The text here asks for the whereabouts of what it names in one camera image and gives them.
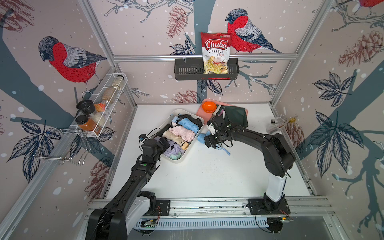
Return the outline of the light blue umbrella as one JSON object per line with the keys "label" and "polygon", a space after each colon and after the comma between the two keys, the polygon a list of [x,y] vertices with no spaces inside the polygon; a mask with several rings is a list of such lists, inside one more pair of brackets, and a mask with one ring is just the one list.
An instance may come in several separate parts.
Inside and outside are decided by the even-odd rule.
{"label": "light blue umbrella", "polygon": [[[210,136],[211,134],[212,134],[212,133],[211,133],[210,131],[207,131],[206,133],[200,133],[200,134],[198,135],[198,141],[199,141],[200,143],[202,143],[202,144],[205,144],[205,137],[206,137],[206,136]],[[221,144],[216,144],[216,145],[213,147],[213,149],[218,150],[218,151],[224,151],[224,152],[226,152],[229,156],[231,155],[231,153],[230,153],[228,150],[226,150],[224,147],[222,147]]]}
{"label": "light blue umbrella", "polygon": [[178,115],[172,119],[172,122],[193,131],[195,134],[198,133],[203,125],[200,119],[193,118],[191,115]]}

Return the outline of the pink umbrella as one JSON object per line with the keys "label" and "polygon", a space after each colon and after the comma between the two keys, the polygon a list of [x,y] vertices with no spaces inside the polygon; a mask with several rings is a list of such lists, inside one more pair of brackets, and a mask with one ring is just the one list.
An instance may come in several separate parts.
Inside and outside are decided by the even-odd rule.
{"label": "pink umbrella", "polygon": [[185,142],[191,142],[196,136],[194,131],[187,130],[183,126],[171,127],[169,128],[169,131],[174,135],[181,137]]}

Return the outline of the cream plastic storage box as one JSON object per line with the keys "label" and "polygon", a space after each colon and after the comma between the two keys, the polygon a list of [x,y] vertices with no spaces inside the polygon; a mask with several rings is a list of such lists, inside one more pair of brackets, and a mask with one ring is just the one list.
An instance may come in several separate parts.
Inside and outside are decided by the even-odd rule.
{"label": "cream plastic storage box", "polygon": [[[203,122],[203,126],[205,125],[205,121],[203,120],[203,118],[197,116],[197,115],[194,115],[186,110],[183,110],[183,109],[176,109],[174,110],[167,118],[166,120],[162,123],[162,125],[159,126],[159,131],[161,130],[162,127],[164,127],[166,124],[171,124],[171,127],[175,127],[175,126],[180,126],[180,125],[177,125],[175,123],[172,122],[172,119],[178,115],[191,115],[192,117],[194,118],[199,118],[202,120]],[[171,160],[169,158],[167,158],[166,156],[164,156],[163,154],[161,155],[161,158],[164,159],[164,160],[168,160],[170,162],[173,162],[173,163],[181,163],[186,157],[187,157],[187,154],[189,154],[191,152],[191,149],[192,149],[192,146],[194,145],[194,143],[197,142],[198,140],[198,135],[202,132],[202,129],[203,129],[203,126],[200,128],[200,130],[198,131],[198,133],[196,134],[195,138],[191,141],[191,142],[188,142],[189,143],[189,147],[185,150],[185,153],[184,155],[179,159],[179,160]]]}

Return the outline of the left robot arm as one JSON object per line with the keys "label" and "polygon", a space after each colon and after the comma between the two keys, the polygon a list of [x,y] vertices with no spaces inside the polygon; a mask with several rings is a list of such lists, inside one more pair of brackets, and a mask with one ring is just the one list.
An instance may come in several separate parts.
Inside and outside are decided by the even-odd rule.
{"label": "left robot arm", "polygon": [[170,201],[157,204],[153,192],[143,191],[160,166],[161,155],[170,147],[165,138],[145,140],[143,153],[132,167],[131,175],[117,195],[102,209],[94,210],[88,220],[86,240],[126,240],[143,216],[169,215]]}

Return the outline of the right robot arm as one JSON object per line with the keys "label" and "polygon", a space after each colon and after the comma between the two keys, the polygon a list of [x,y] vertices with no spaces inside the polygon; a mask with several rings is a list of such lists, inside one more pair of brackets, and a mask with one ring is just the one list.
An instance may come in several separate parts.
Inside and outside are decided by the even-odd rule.
{"label": "right robot arm", "polygon": [[231,122],[227,117],[215,116],[208,121],[210,135],[204,137],[208,148],[215,148],[226,141],[241,142],[263,153],[266,169],[269,171],[267,190],[264,193],[263,210],[275,211],[285,199],[288,171],[295,162],[294,154],[281,134],[261,134]]}

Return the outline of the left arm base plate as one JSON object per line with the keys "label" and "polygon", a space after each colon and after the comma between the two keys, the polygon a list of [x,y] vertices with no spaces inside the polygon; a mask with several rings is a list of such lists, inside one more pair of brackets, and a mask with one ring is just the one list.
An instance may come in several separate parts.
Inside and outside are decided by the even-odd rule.
{"label": "left arm base plate", "polygon": [[169,216],[170,200],[150,200],[150,208],[144,216]]}

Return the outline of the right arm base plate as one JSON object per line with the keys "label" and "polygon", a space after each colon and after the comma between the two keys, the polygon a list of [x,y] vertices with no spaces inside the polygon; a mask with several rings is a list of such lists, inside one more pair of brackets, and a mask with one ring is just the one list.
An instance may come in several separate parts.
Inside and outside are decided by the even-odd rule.
{"label": "right arm base plate", "polygon": [[251,215],[290,215],[287,200],[283,197],[278,202],[269,199],[255,198],[248,199],[246,207],[250,209]]}

